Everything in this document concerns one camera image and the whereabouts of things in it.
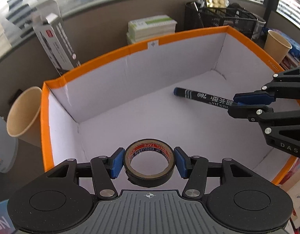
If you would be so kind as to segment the black mesh desk organizer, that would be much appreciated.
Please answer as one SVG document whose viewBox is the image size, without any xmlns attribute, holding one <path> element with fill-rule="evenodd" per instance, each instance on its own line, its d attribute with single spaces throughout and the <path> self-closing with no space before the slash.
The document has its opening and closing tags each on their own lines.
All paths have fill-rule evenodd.
<svg viewBox="0 0 300 234">
<path fill-rule="evenodd" d="M 208 8 L 198 2 L 188 2 L 184 12 L 184 30 L 230 26 L 251 38 L 257 17 L 241 7 Z"/>
</svg>

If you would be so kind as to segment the white grey product box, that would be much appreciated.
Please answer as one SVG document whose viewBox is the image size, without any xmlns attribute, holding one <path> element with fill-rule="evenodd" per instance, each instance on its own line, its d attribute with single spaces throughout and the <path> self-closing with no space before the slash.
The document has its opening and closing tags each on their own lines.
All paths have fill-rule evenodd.
<svg viewBox="0 0 300 234">
<path fill-rule="evenodd" d="M 44 51 L 60 75 L 81 65 L 74 51 L 55 0 L 37 4 L 32 16 L 32 27 Z"/>
</svg>

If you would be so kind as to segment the left brown paper cup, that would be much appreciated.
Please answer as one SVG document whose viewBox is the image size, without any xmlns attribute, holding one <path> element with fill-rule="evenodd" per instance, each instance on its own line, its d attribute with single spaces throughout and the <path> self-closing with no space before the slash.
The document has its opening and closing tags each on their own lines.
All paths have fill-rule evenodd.
<svg viewBox="0 0 300 234">
<path fill-rule="evenodd" d="M 11 137 L 41 147 L 40 111 L 41 88 L 26 89 L 15 100 L 9 111 L 6 130 Z"/>
</svg>

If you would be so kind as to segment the black electrical tape roll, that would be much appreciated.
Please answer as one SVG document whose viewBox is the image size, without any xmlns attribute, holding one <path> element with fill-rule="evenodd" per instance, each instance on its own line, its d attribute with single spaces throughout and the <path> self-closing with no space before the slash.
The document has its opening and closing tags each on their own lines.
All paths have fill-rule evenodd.
<svg viewBox="0 0 300 234">
<path fill-rule="evenodd" d="M 158 139 L 142 139 L 128 146 L 123 158 L 128 180 L 137 186 L 154 188 L 172 176 L 175 157 L 173 149 Z"/>
</svg>

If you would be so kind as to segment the green white box stack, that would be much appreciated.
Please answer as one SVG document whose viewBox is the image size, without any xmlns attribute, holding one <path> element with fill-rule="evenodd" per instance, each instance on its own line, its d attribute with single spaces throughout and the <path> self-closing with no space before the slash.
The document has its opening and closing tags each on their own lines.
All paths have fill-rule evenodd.
<svg viewBox="0 0 300 234">
<path fill-rule="evenodd" d="M 156 15 L 128 22 L 127 43 L 134 44 L 175 32 L 177 21 L 168 15 Z"/>
</svg>

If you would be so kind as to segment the right brown paper cup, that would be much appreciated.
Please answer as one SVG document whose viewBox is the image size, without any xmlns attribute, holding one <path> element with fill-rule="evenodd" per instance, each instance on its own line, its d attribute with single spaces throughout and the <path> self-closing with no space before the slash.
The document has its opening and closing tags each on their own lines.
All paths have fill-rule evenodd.
<svg viewBox="0 0 300 234">
<path fill-rule="evenodd" d="M 292 45 L 286 38 L 276 31 L 268 30 L 264 50 L 277 63 L 280 63 L 291 49 Z"/>
</svg>

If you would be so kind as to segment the orange cardboard box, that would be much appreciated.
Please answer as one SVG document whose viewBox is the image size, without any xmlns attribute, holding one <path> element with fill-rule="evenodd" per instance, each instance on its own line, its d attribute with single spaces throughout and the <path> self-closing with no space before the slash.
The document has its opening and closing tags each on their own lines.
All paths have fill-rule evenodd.
<svg viewBox="0 0 300 234">
<path fill-rule="evenodd" d="M 114 50 L 44 82 L 45 170 L 87 162 L 156 138 L 211 161 L 231 157 L 278 184 L 298 162 L 265 143 L 260 127 L 226 110 L 176 97 L 175 87 L 232 99 L 268 83 L 281 67 L 231 27 L 184 31 Z"/>
</svg>

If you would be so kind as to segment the brown paper cup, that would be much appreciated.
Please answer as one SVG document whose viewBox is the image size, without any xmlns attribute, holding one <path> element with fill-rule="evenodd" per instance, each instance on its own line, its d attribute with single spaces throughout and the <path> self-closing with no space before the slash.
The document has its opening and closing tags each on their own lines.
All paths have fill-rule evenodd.
<svg viewBox="0 0 300 234">
<path fill-rule="evenodd" d="M 40 111 L 41 88 L 26 89 L 15 100 L 9 111 L 6 130 L 11 137 L 41 147 Z"/>
<path fill-rule="evenodd" d="M 280 63 L 291 49 L 292 45 L 286 38 L 276 31 L 268 30 L 264 50 L 277 63 Z"/>
</svg>

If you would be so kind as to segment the white Starbucks plastic cup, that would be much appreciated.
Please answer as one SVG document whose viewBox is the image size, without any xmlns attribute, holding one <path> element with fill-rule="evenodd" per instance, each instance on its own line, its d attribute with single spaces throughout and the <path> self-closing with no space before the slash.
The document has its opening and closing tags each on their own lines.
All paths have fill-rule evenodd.
<svg viewBox="0 0 300 234">
<path fill-rule="evenodd" d="M 0 116 L 0 173 L 7 173 L 17 157 L 18 139 L 11 137 L 6 129 L 6 122 Z"/>
</svg>

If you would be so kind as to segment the colourful AGON desk mat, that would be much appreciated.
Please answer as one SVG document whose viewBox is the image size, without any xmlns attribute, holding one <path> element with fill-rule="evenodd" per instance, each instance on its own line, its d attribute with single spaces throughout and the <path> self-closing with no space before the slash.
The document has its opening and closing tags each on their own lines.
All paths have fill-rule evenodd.
<svg viewBox="0 0 300 234">
<path fill-rule="evenodd" d="M 0 234 L 12 234 L 15 228 L 7 211 L 8 200 L 0 202 Z"/>
</svg>

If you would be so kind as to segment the black blue marker pen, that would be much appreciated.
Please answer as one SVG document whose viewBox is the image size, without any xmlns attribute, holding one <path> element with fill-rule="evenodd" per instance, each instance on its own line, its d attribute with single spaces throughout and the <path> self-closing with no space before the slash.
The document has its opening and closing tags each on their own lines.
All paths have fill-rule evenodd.
<svg viewBox="0 0 300 234">
<path fill-rule="evenodd" d="M 232 100 L 229 100 L 229 99 L 226 99 L 223 97 L 218 97 L 218 96 L 206 94 L 203 92 L 193 91 L 193 90 L 179 88 L 179 87 L 174 88 L 173 93 L 175 96 L 178 96 L 178 97 L 195 100 L 195 101 L 198 101 L 201 103 L 213 105 L 213 106 L 224 108 L 224 109 L 228 109 L 232 106 L 240 106 L 241 105 L 241 104 L 238 104 Z"/>
</svg>

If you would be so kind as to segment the glass jar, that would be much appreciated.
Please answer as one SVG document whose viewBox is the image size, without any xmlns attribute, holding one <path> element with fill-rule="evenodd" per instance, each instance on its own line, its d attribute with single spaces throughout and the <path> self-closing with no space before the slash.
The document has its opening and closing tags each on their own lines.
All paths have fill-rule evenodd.
<svg viewBox="0 0 300 234">
<path fill-rule="evenodd" d="M 266 21 L 262 17 L 256 15 L 255 13 L 253 13 L 253 15 L 256 17 L 257 20 L 256 20 L 256 25 L 255 25 L 251 40 L 256 41 L 259 39 L 262 29 L 266 24 Z"/>
</svg>

